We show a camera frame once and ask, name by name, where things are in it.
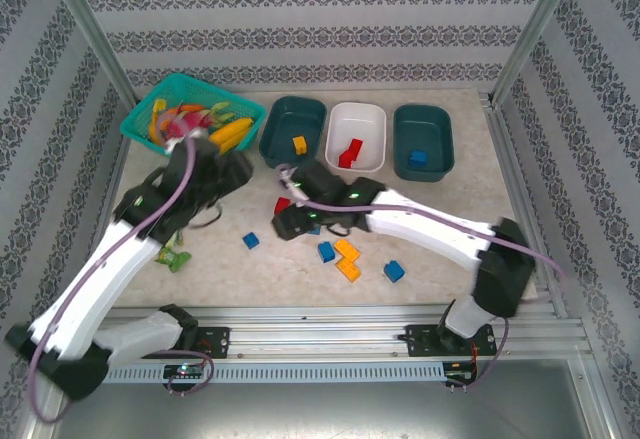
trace red block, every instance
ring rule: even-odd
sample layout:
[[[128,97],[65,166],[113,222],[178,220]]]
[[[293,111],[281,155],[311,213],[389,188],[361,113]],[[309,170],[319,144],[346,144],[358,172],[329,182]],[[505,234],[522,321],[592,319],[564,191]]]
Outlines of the red block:
[[[362,148],[362,141],[360,139],[351,139],[351,145],[349,146],[349,150],[353,152],[354,161],[358,158],[358,154],[360,154],[361,148]]]
[[[281,210],[286,208],[289,204],[291,204],[291,201],[289,199],[287,199],[286,197],[279,197],[278,202],[276,202],[276,207],[273,210],[273,213],[278,214]]]
[[[355,161],[356,158],[353,155],[353,151],[351,149],[347,149],[338,158],[338,166],[343,167],[345,169],[351,169],[351,163]]]

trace floor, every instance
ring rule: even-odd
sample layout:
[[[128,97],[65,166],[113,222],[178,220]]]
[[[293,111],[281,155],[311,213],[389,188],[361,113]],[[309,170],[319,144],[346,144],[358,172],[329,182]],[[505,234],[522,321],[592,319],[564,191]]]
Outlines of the floor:
[[[102,386],[71,408],[64,439],[581,439],[566,363],[500,362],[473,392],[440,383]]]
[[[245,96],[267,110],[280,93]],[[482,222],[513,217],[513,212],[487,129],[478,94],[473,89],[416,91],[322,91],[305,93],[323,101],[328,110],[343,101],[369,102],[387,114],[387,159],[375,179],[409,198],[447,213]],[[445,109],[452,119],[455,167],[439,183],[408,182],[393,172],[393,112],[406,103],[426,103]],[[254,166],[249,184],[221,200],[223,216],[211,227],[185,231],[184,250],[193,258],[178,273],[149,263],[133,279],[116,306],[319,306],[356,304],[419,304],[449,302],[469,289],[472,275],[457,264],[411,243],[389,236],[354,231],[349,241],[361,251],[362,275],[350,283],[332,264],[323,264],[317,245],[337,239],[323,231],[290,242],[271,229],[273,207],[280,195],[275,174],[258,153],[258,142],[247,155]],[[324,161],[324,149],[318,153]],[[118,198],[164,162],[159,155],[132,143]],[[205,222],[205,211],[194,222]],[[249,251],[242,237],[254,232],[260,245]],[[397,260],[406,276],[392,284],[382,272]],[[533,287],[527,296],[535,295]]]

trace yellow block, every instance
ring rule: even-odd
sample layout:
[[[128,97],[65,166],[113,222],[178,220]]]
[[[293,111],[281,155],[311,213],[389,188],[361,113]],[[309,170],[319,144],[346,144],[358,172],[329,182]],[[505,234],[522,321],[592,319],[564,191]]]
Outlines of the yellow block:
[[[360,257],[360,251],[353,247],[346,239],[340,239],[333,248],[351,262],[356,262],[356,259]]]
[[[343,273],[347,279],[351,282],[356,282],[356,279],[360,277],[360,269],[353,262],[346,257],[343,257],[336,262],[336,267]]]
[[[293,147],[296,148],[296,154],[301,156],[307,153],[307,141],[304,140],[304,136],[297,136],[293,138]]]

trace robotic arm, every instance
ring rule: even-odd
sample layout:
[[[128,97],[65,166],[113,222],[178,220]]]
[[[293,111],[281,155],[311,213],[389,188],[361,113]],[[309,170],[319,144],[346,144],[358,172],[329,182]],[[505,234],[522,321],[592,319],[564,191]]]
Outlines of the robotic arm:
[[[49,339],[38,369],[72,400],[86,397],[111,367],[128,364],[147,354],[177,347],[193,347],[197,321],[169,305],[150,317],[106,331],[98,331],[107,312],[136,273],[198,212],[238,189],[251,178],[252,167],[240,152],[218,154],[208,140],[194,139],[195,167],[186,189],[155,223],[116,250],[73,298]],[[184,143],[176,146],[166,168],[125,193],[100,244],[60,298],[30,325],[15,325],[5,340],[30,360],[49,324],[86,270],[136,225],[158,210],[176,191],[187,164]]]
[[[498,225],[472,222],[450,216],[411,201],[384,184],[359,177],[347,185],[315,162],[296,169],[290,177],[281,172],[281,181],[294,195],[316,203],[335,206],[409,206],[472,229],[485,236],[527,247],[519,226],[502,219]],[[452,229],[427,217],[400,210],[369,212],[323,212],[292,204],[276,215],[273,226],[281,238],[293,239],[318,225],[340,224],[367,232],[388,234],[433,250],[475,274],[473,291],[456,299],[445,312],[437,329],[440,344],[451,352],[464,349],[465,341],[494,317],[516,314],[529,278],[535,269],[533,258],[490,241]]]

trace blue block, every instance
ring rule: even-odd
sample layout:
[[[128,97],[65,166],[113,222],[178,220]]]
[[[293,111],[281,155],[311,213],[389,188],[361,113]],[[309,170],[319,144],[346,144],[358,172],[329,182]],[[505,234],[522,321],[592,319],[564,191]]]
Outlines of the blue block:
[[[404,269],[396,261],[391,261],[384,266],[384,273],[387,275],[391,282],[397,282],[404,276]]]
[[[330,242],[322,242],[318,244],[318,252],[322,262],[333,261],[336,258],[336,252],[333,250],[333,246]]]
[[[260,244],[260,241],[258,240],[258,238],[253,232],[250,232],[249,234],[244,236],[242,240],[244,241],[244,243],[247,245],[249,249],[253,249],[258,244]]]
[[[410,167],[424,167],[427,165],[427,153],[425,151],[411,151],[409,153]]]

